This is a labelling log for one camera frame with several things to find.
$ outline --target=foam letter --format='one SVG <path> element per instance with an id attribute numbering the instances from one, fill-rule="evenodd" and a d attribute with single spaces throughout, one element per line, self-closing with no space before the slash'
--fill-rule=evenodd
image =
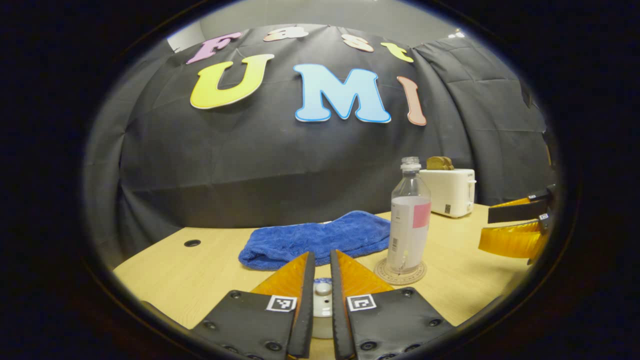
<path id="1" fill-rule="evenodd" d="M 369 45 L 369 42 L 364 40 L 363 38 L 359 38 L 350 34 L 343 34 L 342 38 L 344 39 L 344 43 L 348 46 L 351 46 L 358 50 L 373 53 L 373 47 L 371 47 L 371 45 Z"/>
<path id="2" fill-rule="evenodd" d="M 211 109 L 232 104 L 251 95 L 262 83 L 267 61 L 273 58 L 274 56 L 272 54 L 254 55 L 244 58 L 242 62 L 246 64 L 246 70 L 244 71 L 242 81 L 240 84 L 224 90 L 218 90 L 218 82 L 225 69 L 234 64 L 232 61 L 226 61 L 202 69 L 198 73 L 200 78 L 191 93 L 191 105 L 198 109 Z"/>
<path id="3" fill-rule="evenodd" d="M 399 58 L 400 60 L 404 60 L 408 63 L 413 62 L 413 59 L 411 59 L 409 56 L 404 55 L 404 53 L 406 53 L 406 50 L 399 48 L 398 45 L 391 44 L 390 42 L 381 42 L 380 45 L 385 46 L 387 49 L 389 49 L 389 51 L 396 58 Z"/>
<path id="4" fill-rule="evenodd" d="M 282 28 L 269 31 L 269 33 L 267 33 L 267 36 L 264 37 L 264 41 L 282 40 L 284 38 L 301 38 L 307 35 L 309 35 L 309 33 L 305 32 L 305 28 L 292 26 L 290 28 Z"/>
<path id="5" fill-rule="evenodd" d="M 406 114 L 406 117 L 412 124 L 425 126 L 427 118 L 422 114 L 422 106 L 420 106 L 420 99 L 418 99 L 418 85 L 404 76 L 398 76 L 397 79 L 404 88 L 406 103 L 409 105 L 409 113 Z"/>
<path id="6" fill-rule="evenodd" d="M 302 108 L 296 111 L 296 119 L 304 122 L 325 121 L 331 111 L 322 105 L 322 95 L 329 101 L 342 119 L 349 117 L 353 101 L 358 97 L 360 107 L 356 117 L 364 122 L 390 122 L 378 93 L 375 72 L 352 69 L 347 80 L 341 83 L 329 69 L 318 64 L 299 64 L 294 71 L 302 75 Z"/>
<path id="7" fill-rule="evenodd" d="M 198 50 L 195 56 L 187 61 L 187 65 L 210 57 L 211 55 L 216 53 L 215 51 L 213 51 L 213 49 L 222 50 L 229 44 L 229 42 L 231 42 L 231 39 L 239 38 L 241 36 L 242 33 L 233 33 L 203 42 L 202 47 L 200 48 L 200 50 Z"/>

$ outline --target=letter m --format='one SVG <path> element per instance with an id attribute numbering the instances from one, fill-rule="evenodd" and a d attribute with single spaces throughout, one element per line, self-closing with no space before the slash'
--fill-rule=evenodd
<path id="1" fill-rule="evenodd" d="M 360 107 L 356 117 L 364 122 L 390 122 L 378 93 L 375 72 L 352 69 L 347 80 L 341 83 L 324 65 L 299 64 L 293 70 L 302 75 L 302 108 L 296 111 L 296 119 L 304 122 L 326 121 L 331 111 L 322 105 L 322 95 L 329 101 L 342 119 L 349 117 L 353 101 L 358 97 Z"/>

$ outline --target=wooden table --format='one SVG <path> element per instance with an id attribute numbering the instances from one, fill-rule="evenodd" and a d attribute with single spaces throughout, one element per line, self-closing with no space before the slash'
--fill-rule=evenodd
<path id="1" fill-rule="evenodd" d="M 529 269 L 527 259 L 477 249 L 480 230 L 488 226 L 487 211 L 487 206 L 475 204 L 473 213 L 462 218 L 432 213 L 423 256 L 427 273 L 410 285 L 453 325 L 509 293 Z M 390 215 L 378 216 L 388 220 Z M 114 273 L 140 300 L 192 329 L 228 291 L 251 291 L 273 273 L 251 270 L 237 259 L 253 230 L 185 227 L 128 259 Z M 184 246 L 193 239 L 201 244 Z M 357 261 L 372 270 L 386 255 L 384 250 Z M 329 265 L 316 268 L 318 277 L 331 277 Z M 333 341 L 314 338 L 310 358 L 333 359 Z"/>

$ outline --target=screw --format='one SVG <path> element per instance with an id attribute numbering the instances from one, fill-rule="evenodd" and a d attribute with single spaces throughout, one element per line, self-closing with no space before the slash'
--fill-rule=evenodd
<path id="1" fill-rule="evenodd" d="M 280 344 L 278 344 L 275 341 L 269 341 L 268 343 L 266 343 L 264 345 L 266 348 L 268 348 L 271 351 L 280 351 L 282 350 L 282 346 Z"/>
<path id="2" fill-rule="evenodd" d="M 204 325 L 204 327 L 206 327 L 207 329 L 211 329 L 211 330 L 215 330 L 216 329 L 216 326 L 212 322 L 210 322 L 208 320 L 204 320 L 202 322 L 202 325 Z"/>
<path id="3" fill-rule="evenodd" d="M 238 353 L 238 350 L 236 348 L 230 346 L 230 345 L 224 345 L 222 347 L 227 349 L 227 350 L 229 350 L 229 351 L 231 351 L 231 352 L 235 352 L 236 354 Z"/>
<path id="4" fill-rule="evenodd" d="M 362 343 L 362 345 L 360 345 L 360 348 L 364 351 L 373 350 L 376 347 L 378 347 L 378 344 L 375 341 L 367 341 L 365 343 Z"/>
<path id="5" fill-rule="evenodd" d="M 413 350 L 413 349 L 415 349 L 415 348 L 417 348 L 417 347 L 419 347 L 419 346 L 420 346 L 420 344 L 413 344 L 413 345 L 411 345 L 410 347 L 406 348 L 406 349 L 404 350 L 404 352 L 411 351 L 411 350 Z"/>

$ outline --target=bottle neck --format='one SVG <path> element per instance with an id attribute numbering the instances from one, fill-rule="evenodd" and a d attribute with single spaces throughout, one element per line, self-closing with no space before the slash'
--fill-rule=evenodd
<path id="1" fill-rule="evenodd" d="M 402 177 L 416 177 L 420 170 L 402 170 Z"/>

